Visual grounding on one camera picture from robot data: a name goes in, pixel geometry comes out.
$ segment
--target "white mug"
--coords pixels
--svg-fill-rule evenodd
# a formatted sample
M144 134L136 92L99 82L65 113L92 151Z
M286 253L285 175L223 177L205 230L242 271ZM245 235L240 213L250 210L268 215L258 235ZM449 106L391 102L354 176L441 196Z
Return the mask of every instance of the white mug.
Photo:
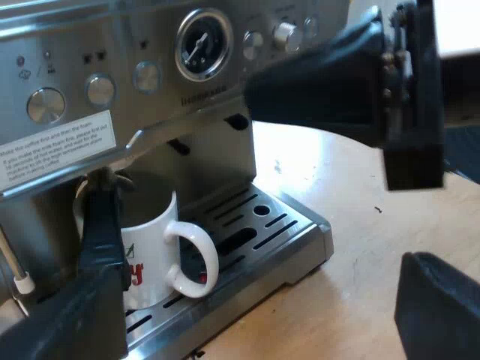
M218 279L218 254L205 230L193 223L178 221L177 197L161 178L149 172L129 172L136 190L122 192L120 224L132 284L124 292L127 309L157 304L173 289L190 298L210 293ZM81 209L85 186L80 186L73 202L73 215L83 233ZM204 284L188 279L180 267L179 236L196 246L205 261Z

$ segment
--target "red logo on mug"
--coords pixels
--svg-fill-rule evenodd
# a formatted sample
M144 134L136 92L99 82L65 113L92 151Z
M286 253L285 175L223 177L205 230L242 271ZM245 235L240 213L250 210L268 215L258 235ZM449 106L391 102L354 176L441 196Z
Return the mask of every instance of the red logo on mug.
M136 276L136 279L132 279L132 284L138 287L142 282L142 270L143 264L136 264L135 267L130 265L130 273L132 276Z

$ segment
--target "stainless steel machine body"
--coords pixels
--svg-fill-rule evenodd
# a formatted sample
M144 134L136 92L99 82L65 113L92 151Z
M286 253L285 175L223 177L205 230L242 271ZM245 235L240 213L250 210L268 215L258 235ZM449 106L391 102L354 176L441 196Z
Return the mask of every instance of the stainless steel machine body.
M254 142L242 91L255 71L333 37L348 0L16 2L0 6L0 225L37 288L18 294L0 256L0 304L14 297L35 311L75 275L74 190L103 166L133 163L169 179L181 217L196 218L226 248L209 297L173 294L127 315L132 359L187 355L332 255L326 221L250 184ZM108 147L68 156L64 143L62 156L36 167L29 146L98 114L111 127ZM182 249L182 267L195 277L202 264L192 251Z

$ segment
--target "gauge needle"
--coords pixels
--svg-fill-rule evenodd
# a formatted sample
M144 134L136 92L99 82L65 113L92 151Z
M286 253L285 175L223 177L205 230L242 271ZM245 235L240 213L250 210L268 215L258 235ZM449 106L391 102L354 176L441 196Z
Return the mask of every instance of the gauge needle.
M194 57L195 53L200 50L203 46L203 41L207 40L207 37L209 36L209 34L207 34L206 32L202 35L202 37L200 39L198 39L195 43L195 49L193 49L192 53L188 56L188 59L185 60L185 64L187 65L190 60Z

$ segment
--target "mug handle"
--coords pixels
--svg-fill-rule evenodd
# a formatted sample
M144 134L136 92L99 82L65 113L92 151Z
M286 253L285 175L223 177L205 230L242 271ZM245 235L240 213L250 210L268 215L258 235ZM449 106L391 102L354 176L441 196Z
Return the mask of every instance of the mug handle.
M164 238L167 244L174 242L177 236L186 238L196 246L205 261L207 281L196 283L185 276L180 264L173 264L166 274L166 281L179 293L189 298L201 298L212 291L218 279L218 255L212 238L204 229L193 223L172 220L166 226Z

